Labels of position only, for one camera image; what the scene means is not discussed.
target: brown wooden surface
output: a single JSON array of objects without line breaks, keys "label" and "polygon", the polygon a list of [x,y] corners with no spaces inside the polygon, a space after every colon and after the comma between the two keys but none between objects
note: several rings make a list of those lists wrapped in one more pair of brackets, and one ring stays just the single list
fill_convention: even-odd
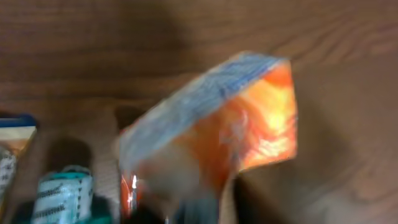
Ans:
[{"label": "brown wooden surface", "polygon": [[0,109],[41,123],[9,213],[64,136],[87,143],[99,194],[117,198],[115,106],[148,108],[253,50],[292,59],[305,142],[253,172],[264,197],[292,223],[396,223],[397,38],[394,0],[1,0]]}]

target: plastic wrapper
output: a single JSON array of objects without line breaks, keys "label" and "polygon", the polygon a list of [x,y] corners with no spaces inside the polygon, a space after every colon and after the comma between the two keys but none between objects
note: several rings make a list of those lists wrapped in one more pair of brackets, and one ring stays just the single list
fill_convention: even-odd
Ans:
[{"label": "plastic wrapper", "polygon": [[0,118],[0,222],[18,159],[25,152],[35,132],[36,123],[29,115]]},{"label": "plastic wrapper", "polygon": [[170,223],[217,223],[228,179],[295,156],[296,113],[284,59],[240,54],[191,81],[120,135],[124,214],[142,188],[180,199]]}]

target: snack packet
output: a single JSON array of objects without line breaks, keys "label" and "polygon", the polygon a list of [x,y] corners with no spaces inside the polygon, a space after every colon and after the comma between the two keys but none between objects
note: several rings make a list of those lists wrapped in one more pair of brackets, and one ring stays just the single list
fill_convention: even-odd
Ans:
[{"label": "snack packet", "polygon": [[36,132],[33,117],[23,114],[0,118],[0,221],[4,198],[16,173],[18,158]]},{"label": "snack packet", "polygon": [[[189,217],[217,223],[228,179],[295,156],[296,120],[289,62],[240,54],[124,130],[118,140],[123,179],[133,172],[136,188],[141,183],[155,194],[182,198],[170,217],[175,223],[193,223]],[[123,186],[122,192],[131,192]]]}]

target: wood grain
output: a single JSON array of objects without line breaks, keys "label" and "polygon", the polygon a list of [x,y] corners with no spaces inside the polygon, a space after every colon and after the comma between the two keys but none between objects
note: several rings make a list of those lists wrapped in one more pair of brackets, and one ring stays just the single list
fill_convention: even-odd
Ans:
[{"label": "wood grain", "polygon": [[[95,151],[95,160],[106,162],[104,155],[111,156],[107,151],[117,133],[116,106],[148,109],[242,50],[287,57],[295,74],[308,77],[297,81],[309,89],[304,98],[314,94],[310,90],[329,95],[299,102],[301,110],[310,114],[303,112],[303,126],[312,127],[303,134],[305,142],[312,142],[307,146],[313,151],[300,149],[299,165],[287,163],[256,173],[264,176],[257,178],[259,185],[270,190],[265,197],[275,192],[270,200],[292,223],[396,223],[397,198],[390,194],[397,182],[379,171],[394,176],[396,167],[389,161],[396,158],[396,144],[390,141],[394,138],[391,133],[350,135],[342,124],[322,130],[352,106],[347,99],[330,98],[345,76],[351,77],[345,86],[349,88],[363,77],[393,74],[377,69],[370,74],[371,69],[344,66],[355,64],[359,69],[372,65],[374,58],[391,58],[398,52],[397,39],[398,2],[393,0],[1,0],[0,110],[32,113],[40,121],[42,128],[30,154],[43,153],[50,142],[66,134],[87,142]],[[392,64],[390,59],[385,66]],[[313,73],[328,75],[317,78]],[[352,76],[357,73],[367,75]],[[369,92],[372,86],[367,85],[358,85],[363,88],[358,91],[375,99],[378,92]],[[335,114],[323,114],[322,110],[330,109],[328,100],[334,102]],[[352,110],[364,114],[364,119],[355,119],[355,114],[350,119],[367,124],[366,128],[376,126],[369,120],[377,116],[370,114],[366,103],[357,106],[361,109]],[[391,111],[391,106],[382,108]],[[387,120],[394,116],[388,112],[386,125],[392,125]],[[373,135],[385,136],[391,143],[385,147],[390,149],[347,150]],[[382,137],[376,140],[383,142]],[[27,157],[22,166],[35,166],[37,160]],[[94,170],[106,173],[111,166],[95,166]],[[40,175],[37,171],[28,180],[18,178],[31,190],[13,191],[15,206],[34,195]],[[98,180],[103,184],[107,176],[99,175]],[[111,192],[108,196],[113,198],[117,195],[106,187],[100,192]]]}]

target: wooden table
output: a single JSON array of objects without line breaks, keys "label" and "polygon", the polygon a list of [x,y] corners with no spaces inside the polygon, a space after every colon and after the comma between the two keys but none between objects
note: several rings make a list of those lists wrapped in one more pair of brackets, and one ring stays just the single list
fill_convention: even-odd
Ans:
[{"label": "wooden table", "polygon": [[397,38],[393,0],[2,0],[0,109],[40,121],[8,214],[61,152],[117,203],[115,108],[253,50],[292,59],[300,120],[298,158],[248,174],[262,197],[291,223],[396,223]]}]

